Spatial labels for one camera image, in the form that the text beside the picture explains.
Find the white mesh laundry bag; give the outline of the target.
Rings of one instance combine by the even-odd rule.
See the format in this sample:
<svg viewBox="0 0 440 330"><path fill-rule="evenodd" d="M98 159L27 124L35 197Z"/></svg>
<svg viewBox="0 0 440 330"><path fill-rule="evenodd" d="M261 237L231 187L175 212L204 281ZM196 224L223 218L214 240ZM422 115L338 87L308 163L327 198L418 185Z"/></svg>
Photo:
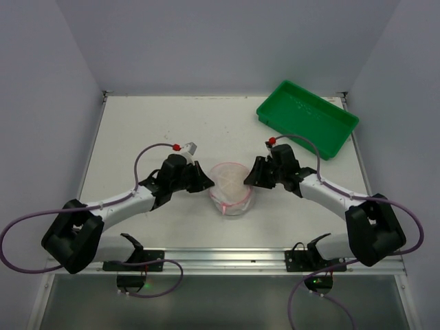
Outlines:
<svg viewBox="0 0 440 330"><path fill-rule="evenodd" d="M254 189L244 184L249 174L249 168L237 162L220 163L211 169L209 178L214 186L209 188L209 196L223 216L241 216L253 206Z"/></svg>

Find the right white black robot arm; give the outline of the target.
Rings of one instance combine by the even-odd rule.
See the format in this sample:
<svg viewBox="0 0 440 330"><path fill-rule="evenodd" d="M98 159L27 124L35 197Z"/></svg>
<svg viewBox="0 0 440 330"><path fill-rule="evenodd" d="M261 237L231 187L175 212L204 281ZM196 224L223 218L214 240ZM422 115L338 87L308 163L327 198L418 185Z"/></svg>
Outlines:
<svg viewBox="0 0 440 330"><path fill-rule="evenodd" d="M314 201L346 223L342 234L323 234L307 244L312 263L355 258L371 267L406 244L406 236L387 198L354 194L341 187L330 189L318 172L302 167L291 146L273 146L267 157L258 156L244 183L272 189L277 184L297 197Z"/></svg>

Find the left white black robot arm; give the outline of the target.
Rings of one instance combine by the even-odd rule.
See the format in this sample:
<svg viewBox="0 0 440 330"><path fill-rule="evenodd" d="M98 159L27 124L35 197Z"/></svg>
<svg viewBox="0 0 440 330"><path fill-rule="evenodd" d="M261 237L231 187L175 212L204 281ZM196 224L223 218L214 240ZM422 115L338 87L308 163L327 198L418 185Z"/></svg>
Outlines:
<svg viewBox="0 0 440 330"><path fill-rule="evenodd" d="M113 263L116 267L137 269L153 262L142 244L122 233L104 238L102 233L135 215L158 209L173 193L185 190L199 193L214 186L199 162L169 155L161 168L125 195L114 200L84 204L68 201L42 238L42 247L70 274L77 274L93 262Z"/></svg>

